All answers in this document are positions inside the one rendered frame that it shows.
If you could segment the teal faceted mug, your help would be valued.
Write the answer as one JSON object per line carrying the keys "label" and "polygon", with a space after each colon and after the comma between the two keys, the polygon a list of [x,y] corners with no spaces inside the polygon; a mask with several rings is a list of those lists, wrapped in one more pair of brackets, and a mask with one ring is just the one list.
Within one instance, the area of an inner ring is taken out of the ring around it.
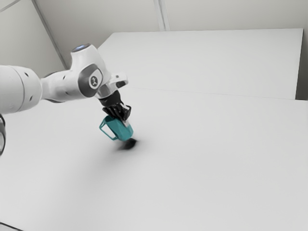
{"label": "teal faceted mug", "polygon": [[[106,132],[106,130],[104,129],[105,126],[107,126],[113,133],[113,137]],[[134,132],[129,122],[123,122],[117,118],[112,118],[110,116],[106,116],[103,119],[103,121],[99,125],[99,129],[113,141],[127,141],[133,136]]]}

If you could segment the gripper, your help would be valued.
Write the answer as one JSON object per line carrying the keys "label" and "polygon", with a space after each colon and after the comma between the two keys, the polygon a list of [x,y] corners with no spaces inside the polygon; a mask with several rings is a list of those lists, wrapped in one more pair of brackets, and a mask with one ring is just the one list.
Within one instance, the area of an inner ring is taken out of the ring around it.
{"label": "gripper", "polygon": [[121,119],[121,122],[125,127],[129,126],[128,118],[131,113],[131,106],[125,105],[121,101],[120,93],[118,91],[115,91],[108,97],[99,99],[99,102],[102,104],[104,112],[112,118]]}

